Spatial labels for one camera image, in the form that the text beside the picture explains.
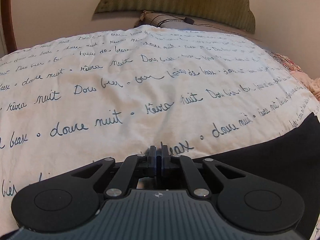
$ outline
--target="brown wooden frame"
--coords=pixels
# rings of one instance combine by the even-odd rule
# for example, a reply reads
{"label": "brown wooden frame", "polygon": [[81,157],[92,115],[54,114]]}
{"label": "brown wooden frame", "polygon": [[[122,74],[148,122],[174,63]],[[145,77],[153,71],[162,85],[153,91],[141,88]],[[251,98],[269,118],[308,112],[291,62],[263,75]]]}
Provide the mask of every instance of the brown wooden frame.
{"label": "brown wooden frame", "polygon": [[12,26],[11,0],[0,0],[0,3],[4,41],[7,47],[8,54],[10,54],[17,50],[17,44]]}

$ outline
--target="gray ribbed panel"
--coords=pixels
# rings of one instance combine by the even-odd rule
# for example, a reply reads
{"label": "gray ribbed panel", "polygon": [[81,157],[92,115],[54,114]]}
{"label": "gray ribbed panel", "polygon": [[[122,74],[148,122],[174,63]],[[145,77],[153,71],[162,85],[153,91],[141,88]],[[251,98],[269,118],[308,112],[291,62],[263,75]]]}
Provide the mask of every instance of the gray ribbed panel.
{"label": "gray ribbed panel", "polygon": [[109,200],[86,225],[64,233],[40,234],[21,229],[12,240],[302,240],[294,231],[257,236],[231,227],[207,201],[184,190],[132,190]]}

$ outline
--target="crosshair logo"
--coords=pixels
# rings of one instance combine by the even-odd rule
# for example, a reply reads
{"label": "crosshair logo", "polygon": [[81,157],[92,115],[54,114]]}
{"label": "crosshair logo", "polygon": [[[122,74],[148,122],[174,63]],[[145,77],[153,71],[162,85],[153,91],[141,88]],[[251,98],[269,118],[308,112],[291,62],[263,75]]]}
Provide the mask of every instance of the crosshair logo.
{"label": "crosshair logo", "polygon": [[159,197],[162,197],[163,194],[161,192],[158,192],[158,193],[155,194],[155,196],[159,198]]}

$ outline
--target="bed sheet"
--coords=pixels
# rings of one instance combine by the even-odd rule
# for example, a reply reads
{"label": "bed sheet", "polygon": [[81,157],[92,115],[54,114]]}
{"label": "bed sheet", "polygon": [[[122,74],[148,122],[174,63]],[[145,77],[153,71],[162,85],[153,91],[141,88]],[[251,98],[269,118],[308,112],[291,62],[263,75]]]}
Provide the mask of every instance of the bed sheet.
{"label": "bed sheet", "polygon": [[0,235],[30,183],[150,145],[191,158],[269,141],[319,102],[251,41],[143,25],[0,59]]}

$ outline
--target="black cloth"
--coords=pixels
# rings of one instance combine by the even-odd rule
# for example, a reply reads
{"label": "black cloth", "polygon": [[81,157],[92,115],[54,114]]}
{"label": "black cloth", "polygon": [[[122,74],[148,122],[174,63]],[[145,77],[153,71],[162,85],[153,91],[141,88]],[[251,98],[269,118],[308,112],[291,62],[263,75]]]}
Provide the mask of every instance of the black cloth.
{"label": "black cloth", "polygon": [[304,200],[296,230],[309,239],[320,212],[320,124],[311,113],[302,124],[268,142],[194,159],[212,158],[265,179],[286,185]]}

